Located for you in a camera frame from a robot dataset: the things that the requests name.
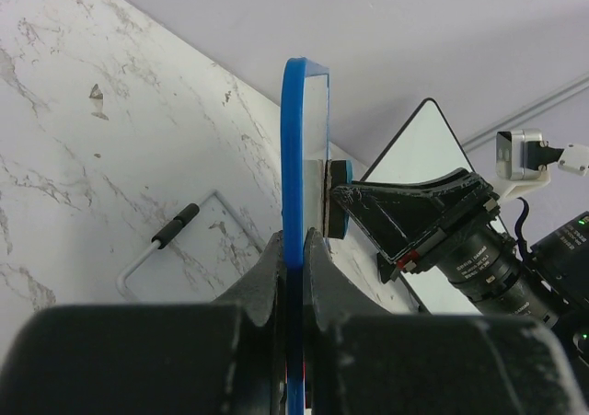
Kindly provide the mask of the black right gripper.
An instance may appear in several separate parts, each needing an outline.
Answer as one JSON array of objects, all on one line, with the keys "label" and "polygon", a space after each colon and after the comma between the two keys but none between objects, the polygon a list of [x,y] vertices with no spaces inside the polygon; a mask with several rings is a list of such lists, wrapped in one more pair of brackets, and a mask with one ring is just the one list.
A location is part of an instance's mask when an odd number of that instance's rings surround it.
[{"label": "black right gripper", "polygon": [[499,195],[464,168],[421,183],[352,181],[341,205],[378,249],[382,282],[439,270],[482,314],[588,328],[588,219],[577,216],[529,247],[488,225]]}]

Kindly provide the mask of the blue framed small whiteboard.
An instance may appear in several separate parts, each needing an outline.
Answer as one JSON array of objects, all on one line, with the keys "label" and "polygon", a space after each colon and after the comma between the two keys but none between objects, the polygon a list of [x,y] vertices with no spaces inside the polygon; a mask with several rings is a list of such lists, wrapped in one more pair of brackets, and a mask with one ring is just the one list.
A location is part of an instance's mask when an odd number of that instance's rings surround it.
[{"label": "blue framed small whiteboard", "polygon": [[287,412],[305,412],[303,266],[307,231],[324,227],[329,159],[329,69],[291,58],[280,109],[283,261],[286,267]]}]

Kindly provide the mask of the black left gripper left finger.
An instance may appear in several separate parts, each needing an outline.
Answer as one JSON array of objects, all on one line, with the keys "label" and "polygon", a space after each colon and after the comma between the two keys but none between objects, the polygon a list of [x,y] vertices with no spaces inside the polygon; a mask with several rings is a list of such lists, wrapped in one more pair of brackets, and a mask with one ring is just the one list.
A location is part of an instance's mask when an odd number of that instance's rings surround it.
[{"label": "black left gripper left finger", "polygon": [[283,236],[209,303],[61,305],[1,369],[5,414],[283,414]]}]

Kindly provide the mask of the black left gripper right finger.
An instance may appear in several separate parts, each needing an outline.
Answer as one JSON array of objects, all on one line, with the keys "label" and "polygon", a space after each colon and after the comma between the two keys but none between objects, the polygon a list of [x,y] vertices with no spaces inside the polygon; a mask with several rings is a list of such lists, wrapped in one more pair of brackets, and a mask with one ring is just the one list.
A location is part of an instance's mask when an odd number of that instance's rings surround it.
[{"label": "black left gripper right finger", "polygon": [[306,380],[316,414],[584,414],[556,335],[529,317],[392,314],[304,246]]}]

